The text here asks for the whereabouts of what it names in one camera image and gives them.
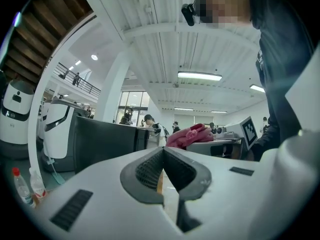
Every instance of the staircase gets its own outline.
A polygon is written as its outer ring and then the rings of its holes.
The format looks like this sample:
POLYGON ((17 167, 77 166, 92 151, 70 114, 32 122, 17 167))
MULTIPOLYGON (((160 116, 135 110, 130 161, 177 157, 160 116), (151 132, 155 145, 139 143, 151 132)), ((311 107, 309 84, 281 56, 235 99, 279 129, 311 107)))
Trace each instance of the staircase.
POLYGON ((60 41, 90 13, 86 0, 31 0, 10 40, 2 67, 7 80, 35 88, 60 41))

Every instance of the railing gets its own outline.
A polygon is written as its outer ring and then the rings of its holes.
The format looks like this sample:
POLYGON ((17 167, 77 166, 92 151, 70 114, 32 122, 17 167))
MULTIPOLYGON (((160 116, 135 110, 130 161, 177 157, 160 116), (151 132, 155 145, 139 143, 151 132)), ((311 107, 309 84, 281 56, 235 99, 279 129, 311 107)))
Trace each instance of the railing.
POLYGON ((61 79, 72 84, 73 86, 78 87, 79 89, 85 91, 86 93, 99 98, 101 90, 94 87, 92 84, 88 83, 87 81, 83 80, 81 77, 79 77, 77 80, 76 74, 71 70, 67 69, 61 63, 58 63, 58 65, 56 65, 53 73, 55 73, 61 79))

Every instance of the water bottle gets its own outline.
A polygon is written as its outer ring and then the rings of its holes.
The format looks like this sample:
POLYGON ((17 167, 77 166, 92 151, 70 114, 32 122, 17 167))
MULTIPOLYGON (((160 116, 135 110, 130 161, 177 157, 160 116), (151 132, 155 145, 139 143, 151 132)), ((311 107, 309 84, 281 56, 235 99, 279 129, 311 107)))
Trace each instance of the water bottle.
POLYGON ((25 179, 21 176, 19 168, 14 167, 12 169, 14 175, 14 185, 16 191, 18 192, 19 196, 21 197, 22 201, 31 206, 32 208, 36 207, 36 203, 30 195, 30 191, 25 179))
POLYGON ((35 196, 38 198, 39 202, 41 203, 44 200, 44 198, 47 196, 45 185, 34 168, 31 167, 29 169, 29 172, 30 172, 31 188, 35 196))

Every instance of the pink jacket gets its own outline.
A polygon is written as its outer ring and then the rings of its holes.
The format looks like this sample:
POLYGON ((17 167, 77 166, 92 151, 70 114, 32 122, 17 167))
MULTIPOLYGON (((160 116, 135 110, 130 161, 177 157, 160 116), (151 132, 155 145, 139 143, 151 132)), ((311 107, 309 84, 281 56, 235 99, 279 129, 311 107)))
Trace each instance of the pink jacket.
POLYGON ((204 124, 198 123, 170 135, 165 146, 185 150, 187 146, 194 142, 212 142, 213 140, 214 135, 210 128, 206 128, 204 124))

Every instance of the ceiling light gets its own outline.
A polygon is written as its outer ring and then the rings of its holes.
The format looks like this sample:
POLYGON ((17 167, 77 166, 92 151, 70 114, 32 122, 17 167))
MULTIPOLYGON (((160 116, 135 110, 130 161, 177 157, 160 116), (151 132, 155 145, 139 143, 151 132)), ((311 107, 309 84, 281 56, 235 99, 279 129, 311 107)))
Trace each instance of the ceiling light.
POLYGON ((227 113, 227 111, 211 111, 211 113, 227 113))
POLYGON ((265 93, 265 90, 264 90, 262 87, 259 87, 259 86, 255 85, 255 84, 250 85, 250 88, 251 88, 251 89, 254 89, 254 90, 256 90, 256 91, 265 93))
POLYGON ((194 111, 192 108, 180 108, 180 107, 175 107, 175 110, 185 110, 185 111, 194 111))
POLYGON ((219 74, 179 71, 178 72, 178 78, 192 78, 192 79, 204 79, 204 80, 220 81, 222 76, 219 75, 219 74))

